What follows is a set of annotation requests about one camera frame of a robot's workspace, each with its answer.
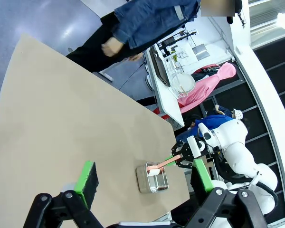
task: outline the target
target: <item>pink jacket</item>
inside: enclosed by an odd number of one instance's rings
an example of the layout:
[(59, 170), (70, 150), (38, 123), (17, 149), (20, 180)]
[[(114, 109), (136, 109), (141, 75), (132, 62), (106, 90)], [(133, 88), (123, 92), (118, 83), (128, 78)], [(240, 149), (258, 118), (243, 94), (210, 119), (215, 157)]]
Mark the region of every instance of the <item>pink jacket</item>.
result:
[(233, 77), (235, 74), (235, 67), (230, 63), (225, 63), (215, 75), (198, 81), (195, 88), (188, 94), (188, 96), (177, 100), (180, 105), (181, 113), (185, 113), (186, 111), (198, 106), (211, 94), (220, 80)]

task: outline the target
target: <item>stainless steel box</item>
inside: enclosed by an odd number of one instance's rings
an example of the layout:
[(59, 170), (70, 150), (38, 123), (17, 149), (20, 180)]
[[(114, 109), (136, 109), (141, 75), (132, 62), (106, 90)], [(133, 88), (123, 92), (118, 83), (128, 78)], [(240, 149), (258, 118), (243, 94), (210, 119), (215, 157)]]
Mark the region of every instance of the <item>stainless steel box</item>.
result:
[(168, 189), (165, 167), (163, 167), (160, 174), (148, 176), (147, 167), (157, 164), (159, 163), (147, 162), (145, 165), (136, 168), (138, 187), (141, 193), (158, 193)]

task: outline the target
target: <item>white humanoid robot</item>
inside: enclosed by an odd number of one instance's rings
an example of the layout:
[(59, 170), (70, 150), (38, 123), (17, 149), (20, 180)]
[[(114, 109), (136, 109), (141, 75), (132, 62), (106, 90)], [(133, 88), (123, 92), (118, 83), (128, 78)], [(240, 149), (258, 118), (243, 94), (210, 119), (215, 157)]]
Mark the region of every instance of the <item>white humanoid robot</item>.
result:
[(212, 131), (203, 123), (200, 123), (198, 127), (206, 143), (196, 140), (193, 136), (189, 137), (188, 143), (193, 156), (195, 158), (200, 157), (200, 152), (207, 147), (209, 152), (214, 155), (214, 160), (216, 160), (218, 158), (217, 151), (219, 150), (231, 169), (235, 173), (245, 176), (241, 179), (223, 176), (220, 173), (220, 168), (215, 163), (219, 175), (230, 182), (225, 184), (222, 181), (214, 180), (213, 185), (228, 189), (233, 193), (236, 193), (237, 189), (246, 187), (254, 193), (262, 213), (265, 215), (271, 212), (277, 204), (277, 196), (274, 193), (277, 186), (277, 177), (267, 165), (256, 164), (252, 154), (245, 147), (245, 138), (248, 131), (243, 122), (234, 119)]

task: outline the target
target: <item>person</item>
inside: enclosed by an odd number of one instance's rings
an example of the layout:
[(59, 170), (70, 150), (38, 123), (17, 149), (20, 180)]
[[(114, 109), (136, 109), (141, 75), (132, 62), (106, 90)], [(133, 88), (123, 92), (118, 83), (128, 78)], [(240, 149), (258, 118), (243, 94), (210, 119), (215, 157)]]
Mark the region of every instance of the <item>person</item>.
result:
[(190, 136), (199, 136), (202, 137), (201, 132), (198, 132), (198, 125), (200, 123), (205, 124), (205, 126), (209, 130), (213, 130), (215, 128), (218, 128), (223, 123), (226, 123), (227, 121), (238, 119), (241, 120), (244, 125), (246, 126), (247, 130), (249, 131), (250, 123), (249, 120), (246, 118), (243, 118), (243, 114), (241, 111), (238, 111), (237, 114), (231, 113), (231, 116), (225, 115), (225, 114), (216, 114), (216, 115), (209, 115), (201, 120), (196, 119), (190, 126), (190, 128), (179, 135), (176, 135), (176, 141), (182, 140), (183, 142), (187, 143), (187, 138)]
[(101, 18), (102, 26), (66, 57), (90, 72), (125, 58), (137, 60), (147, 48), (197, 17), (200, 0), (132, 0)]

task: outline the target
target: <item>table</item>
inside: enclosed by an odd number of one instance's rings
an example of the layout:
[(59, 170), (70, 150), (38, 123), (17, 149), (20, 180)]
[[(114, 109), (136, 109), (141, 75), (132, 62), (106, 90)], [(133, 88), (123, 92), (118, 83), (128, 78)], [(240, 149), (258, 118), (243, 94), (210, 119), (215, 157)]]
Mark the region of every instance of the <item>table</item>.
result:
[(88, 160), (99, 179), (92, 212), (104, 227), (154, 221), (189, 199), (184, 172), (167, 167), (169, 189), (141, 194), (135, 168), (163, 161), (174, 144), (168, 122), (22, 36), (0, 94), (0, 227), (22, 227), (34, 197), (58, 195)]
[(182, 118), (181, 110), (176, 97), (170, 92), (169, 88), (164, 85), (164, 83), (157, 77), (155, 73), (154, 64), (152, 62), (150, 54), (150, 48), (147, 49), (145, 56), (160, 112), (164, 112), (165, 114), (169, 115), (173, 120), (184, 127), (185, 123)]

